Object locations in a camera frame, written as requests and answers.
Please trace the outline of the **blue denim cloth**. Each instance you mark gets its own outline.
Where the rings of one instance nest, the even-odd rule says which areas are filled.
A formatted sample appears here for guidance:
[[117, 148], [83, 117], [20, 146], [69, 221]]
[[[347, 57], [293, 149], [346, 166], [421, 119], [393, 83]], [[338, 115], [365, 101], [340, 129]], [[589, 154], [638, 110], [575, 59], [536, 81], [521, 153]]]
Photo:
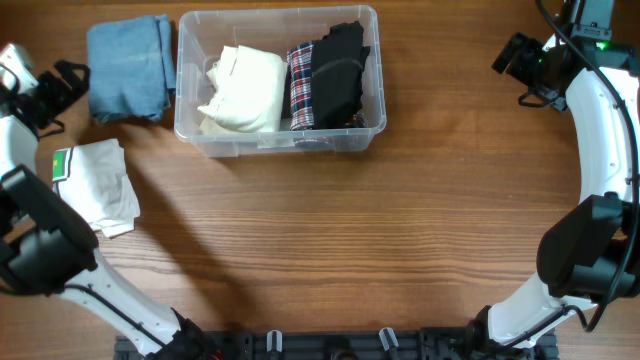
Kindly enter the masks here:
[[176, 89], [169, 17], [142, 16], [87, 32], [89, 110], [101, 123], [162, 119]]

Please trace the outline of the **white printed t-shirt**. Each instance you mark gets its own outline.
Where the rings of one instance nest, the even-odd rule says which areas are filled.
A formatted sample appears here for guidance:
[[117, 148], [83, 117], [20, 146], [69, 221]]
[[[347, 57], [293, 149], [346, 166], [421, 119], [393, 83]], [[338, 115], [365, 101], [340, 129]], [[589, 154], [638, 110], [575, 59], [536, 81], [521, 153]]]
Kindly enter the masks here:
[[52, 180], [54, 192], [93, 231], [113, 238], [135, 229], [140, 206], [117, 139], [55, 151]]

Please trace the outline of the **cream cloth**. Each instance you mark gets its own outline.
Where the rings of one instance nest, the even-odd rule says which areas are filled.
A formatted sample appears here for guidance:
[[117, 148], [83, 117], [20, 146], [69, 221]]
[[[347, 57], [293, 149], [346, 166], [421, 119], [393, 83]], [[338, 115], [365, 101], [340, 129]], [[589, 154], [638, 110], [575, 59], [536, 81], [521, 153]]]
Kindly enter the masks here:
[[214, 95], [198, 107], [206, 135], [273, 133], [280, 128], [287, 63], [274, 53], [226, 46], [206, 76]]

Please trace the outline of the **black cloth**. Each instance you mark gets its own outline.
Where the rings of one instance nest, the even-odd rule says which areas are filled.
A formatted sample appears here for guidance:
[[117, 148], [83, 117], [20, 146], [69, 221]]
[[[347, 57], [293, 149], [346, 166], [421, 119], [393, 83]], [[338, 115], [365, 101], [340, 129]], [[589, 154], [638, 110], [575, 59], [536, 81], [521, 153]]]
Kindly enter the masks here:
[[311, 58], [311, 105], [318, 130], [346, 127], [362, 108], [362, 75], [370, 48], [359, 21], [341, 23], [316, 40]]

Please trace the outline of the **red navy plaid cloth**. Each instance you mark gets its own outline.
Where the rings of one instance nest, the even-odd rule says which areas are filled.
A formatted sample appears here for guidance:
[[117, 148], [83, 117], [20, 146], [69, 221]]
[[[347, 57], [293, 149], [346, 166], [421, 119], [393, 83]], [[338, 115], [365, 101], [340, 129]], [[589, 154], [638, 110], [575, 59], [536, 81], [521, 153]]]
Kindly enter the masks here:
[[290, 119], [291, 131], [324, 130], [317, 125], [312, 108], [312, 52], [314, 42], [302, 43], [286, 54], [287, 70], [281, 117]]

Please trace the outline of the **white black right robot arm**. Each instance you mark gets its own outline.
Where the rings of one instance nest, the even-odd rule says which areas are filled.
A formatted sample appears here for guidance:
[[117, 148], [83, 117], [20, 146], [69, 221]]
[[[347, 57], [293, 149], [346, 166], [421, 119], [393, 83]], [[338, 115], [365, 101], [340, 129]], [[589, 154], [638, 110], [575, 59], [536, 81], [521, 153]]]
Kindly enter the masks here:
[[639, 293], [639, 56], [611, 39], [611, 0], [567, 1], [547, 15], [552, 36], [514, 34], [493, 63], [526, 86], [519, 104], [573, 118], [578, 205], [543, 236], [535, 273], [468, 325], [484, 358], [542, 353], [542, 339], [577, 316], [586, 332], [609, 304]]

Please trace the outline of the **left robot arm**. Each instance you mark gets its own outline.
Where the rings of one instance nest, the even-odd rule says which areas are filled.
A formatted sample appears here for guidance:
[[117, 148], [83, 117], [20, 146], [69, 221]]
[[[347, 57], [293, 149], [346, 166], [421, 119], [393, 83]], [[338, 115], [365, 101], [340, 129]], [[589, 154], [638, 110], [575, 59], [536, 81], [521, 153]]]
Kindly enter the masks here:
[[1, 58], [1, 233], [23, 217], [35, 225], [1, 244], [2, 291], [58, 296], [117, 329], [147, 359], [215, 359], [217, 345], [193, 321], [126, 280], [99, 250], [94, 231], [35, 174], [39, 130], [88, 89], [85, 66], [61, 60], [34, 78], [14, 53]]

